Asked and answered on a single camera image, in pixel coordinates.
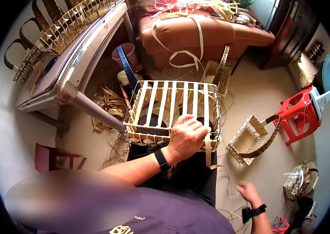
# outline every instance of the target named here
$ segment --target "black wristwatch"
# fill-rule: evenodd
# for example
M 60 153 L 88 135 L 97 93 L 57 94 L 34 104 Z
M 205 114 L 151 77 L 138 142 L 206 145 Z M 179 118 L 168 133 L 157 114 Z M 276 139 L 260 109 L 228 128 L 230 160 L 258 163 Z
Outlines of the black wristwatch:
M 254 216 L 257 216 L 261 213 L 266 212 L 265 208 L 267 206 L 265 204 L 262 204 L 259 208 L 251 210 L 250 208 L 246 207 L 242 209 L 242 219 L 243 223 L 248 222 L 250 218 L 253 218 Z
M 154 152 L 154 156 L 157 159 L 158 164 L 160 165 L 161 171 L 167 171 L 171 168 L 171 165 L 166 161 L 164 155 L 162 154 L 161 149 L 158 149 Z

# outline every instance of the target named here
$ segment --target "hand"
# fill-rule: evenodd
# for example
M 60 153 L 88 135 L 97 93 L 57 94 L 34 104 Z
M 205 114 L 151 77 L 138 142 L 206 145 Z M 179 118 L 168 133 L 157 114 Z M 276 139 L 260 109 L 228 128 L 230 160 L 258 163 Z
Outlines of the hand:
M 236 189 L 244 199 L 251 203 L 252 209 L 257 209 L 263 204 L 256 187 L 251 182 L 241 182 L 236 186 Z
M 186 160 L 202 146 L 203 140 L 211 128 L 205 127 L 192 115 L 181 115 L 171 130 L 168 146 L 161 149 L 170 165 Z

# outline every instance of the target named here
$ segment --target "woven basket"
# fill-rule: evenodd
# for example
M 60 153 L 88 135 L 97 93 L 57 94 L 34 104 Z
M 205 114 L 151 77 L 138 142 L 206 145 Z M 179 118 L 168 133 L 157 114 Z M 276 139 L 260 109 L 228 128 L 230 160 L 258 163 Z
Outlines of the woven basket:
M 220 128 L 220 113 L 219 100 L 217 94 L 217 86 L 208 83 L 183 82 L 183 81 L 138 81 L 137 85 L 141 88 L 138 94 L 132 96 L 132 107 L 127 111 L 123 124 L 126 127 L 127 135 L 130 138 L 130 143 L 140 146 L 155 146 L 163 142 L 170 142 L 170 136 L 157 136 L 151 134 L 137 133 L 137 128 L 144 129 L 160 129 L 170 131 L 173 123 L 177 120 L 178 115 L 187 113 L 196 117 L 204 117 L 204 125 L 209 126 L 209 120 L 213 124 L 215 130 L 214 138 L 203 141 L 200 152 L 206 152 L 207 157 L 210 152 L 217 150 L 217 146 L 221 140 L 219 136 Z M 155 102 L 158 106 L 158 125 L 149 126 L 149 121 L 153 112 Z M 198 115 L 198 105 L 203 105 L 203 116 Z M 139 125 L 140 115 L 144 106 L 148 106 L 147 122 L 144 125 Z M 169 121 L 164 117 L 164 111 L 169 107 Z M 161 127 L 162 121 L 167 123 L 167 127 Z
M 265 143 L 265 139 L 269 135 L 265 125 L 275 119 L 279 119 L 279 121 L 275 126 L 273 134 Z M 250 165 L 254 157 L 262 154 L 271 145 L 281 124 L 282 119 L 279 115 L 273 115 L 261 122 L 254 115 L 251 115 L 228 143 L 227 149 L 237 161 L 244 165 Z
M 217 85 L 218 97 L 223 99 L 227 94 L 228 80 L 230 78 L 230 69 L 225 67 L 229 46 L 225 46 L 221 62 L 218 64 L 214 61 L 208 61 L 204 74 L 201 78 L 201 83 L 212 83 Z
M 33 0 L 32 10 L 35 18 L 31 18 L 30 20 L 36 22 L 39 29 L 44 31 L 43 35 L 35 44 L 32 44 L 29 40 L 23 38 L 21 27 L 20 43 L 31 43 L 31 46 L 28 44 L 26 48 L 24 47 L 30 50 L 27 52 L 20 67 L 9 63 L 6 55 L 4 57 L 6 66 L 15 72 L 13 78 L 15 82 L 25 83 L 32 71 L 32 66 L 39 61 L 39 57 L 44 52 L 52 55 L 61 54 L 71 42 L 87 29 L 89 24 L 97 18 L 104 16 L 110 9 L 116 6 L 116 0 L 66 0 L 65 2 L 69 11 L 63 13 L 55 0 L 43 0 L 43 2 L 52 19 L 53 25 L 50 26 L 48 24 L 36 5 L 36 0 Z
M 304 164 L 296 166 L 292 173 L 286 173 L 284 176 L 287 176 L 288 179 L 283 185 L 283 190 L 290 200 L 306 197 L 314 190 L 318 180 L 316 163 L 305 161 Z

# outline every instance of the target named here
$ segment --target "red chair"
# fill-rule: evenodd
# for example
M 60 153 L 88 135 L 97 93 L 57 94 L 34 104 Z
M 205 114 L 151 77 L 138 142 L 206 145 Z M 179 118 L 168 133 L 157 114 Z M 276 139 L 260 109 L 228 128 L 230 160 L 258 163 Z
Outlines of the red chair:
M 80 154 L 68 153 L 62 149 L 56 149 L 53 147 L 42 146 L 36 143 L 35 147 L 35 169 L 40 173 L 46 171 L 60 170 L 57 167 L 58 157 L 69 157 L 69 169 L 74 168 L 74 158 L 82 158 L 79 168 L 84 164 L 87 158 Z
M 311 88 L 308 88 L 296 94 L 295 96 L 280 102 L 282 107 L 276 114 L 280 115 L 282 118 L 282 127 L 289 137 L 289 141 L 286 142 L 287 146 L 304 137 L 309 136 L 314 131 L 316 131 L 319 126 L 321 126 L 321 121 L 318 120 L 313 105 L 306 105 L 306 103 L 311 102 L 311 98 L 309 96 L 310 91 Z M 291 125 L 289 124 L 289 120 L 293 120 L 295 122 L 296 129 L 299 130 L 299 133 L 293 131 Z M 309 128 L 306 132 L 303 132 L 304 125 L 307 123 L 309 123 Z
M 280 217 L 281 220 L 283 220 L 283 223 L 286 225 L 285 228 L 273 228 L 272 229 L 272 232 L 276 232 L 276 233 L 279 233 L 279 234 L 284 234 L 285 231 L 288 229 L 289 227 L 289 223 L 284 219 L 283 216 Z

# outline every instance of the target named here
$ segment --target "purple shirt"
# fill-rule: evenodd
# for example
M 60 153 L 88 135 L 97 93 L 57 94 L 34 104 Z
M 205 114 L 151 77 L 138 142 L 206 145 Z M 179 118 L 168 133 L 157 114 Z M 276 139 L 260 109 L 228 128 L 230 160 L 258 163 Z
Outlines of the purple shirt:
M 230 222 L 201 199 L 151 188 L 138 188 L 143 207 L 129 222 L 101 234 L 233 234 Z

